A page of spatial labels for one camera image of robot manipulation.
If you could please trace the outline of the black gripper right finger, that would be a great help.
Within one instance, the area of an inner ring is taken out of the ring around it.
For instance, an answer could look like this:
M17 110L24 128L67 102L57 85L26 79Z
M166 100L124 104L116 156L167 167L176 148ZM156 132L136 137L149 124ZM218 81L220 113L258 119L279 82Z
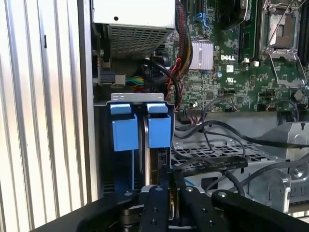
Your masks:
M227 190L211 196L187 186L181 170L172 171L180 212L199 232L307 232L308 223Z

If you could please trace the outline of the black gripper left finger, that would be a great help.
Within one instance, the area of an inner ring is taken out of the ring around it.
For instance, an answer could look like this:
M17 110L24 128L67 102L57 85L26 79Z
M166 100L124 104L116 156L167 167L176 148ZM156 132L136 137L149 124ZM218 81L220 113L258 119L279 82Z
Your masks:
M134 191L114 192L61 216L34 232L109 232L120 222L124 210L138 204L141 194ZM169 230L169 191L166 187L152 186L143 204L140 232L167 232Z

